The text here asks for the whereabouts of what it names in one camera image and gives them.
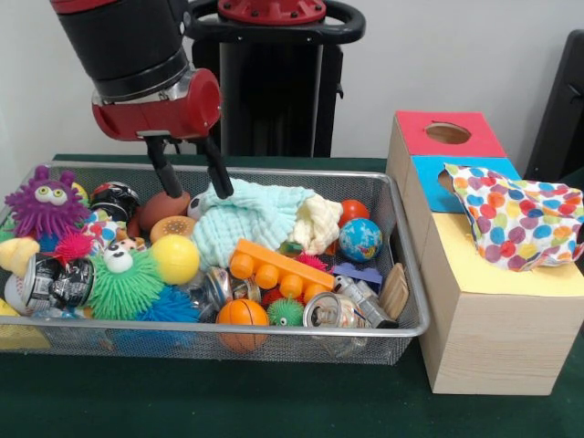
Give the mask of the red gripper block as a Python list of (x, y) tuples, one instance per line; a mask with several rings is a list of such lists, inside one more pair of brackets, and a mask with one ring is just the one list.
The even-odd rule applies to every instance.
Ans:
[[(209, 135), (221, 118), (222, 95), (214, 73), (190, 69), (174, 85), (149, 96), (125, 102), (106, 102), (95, 92), (92, 113), (100, 129), (118, 141), (146, 139), (147, 155), (168, 196), (178, 199), (183, 187), (165, 155), (163, 137), (190, 140)], [(203, 141), (207, 170), (216, 195), (234, 193), (223, 157), (211, 137)]]

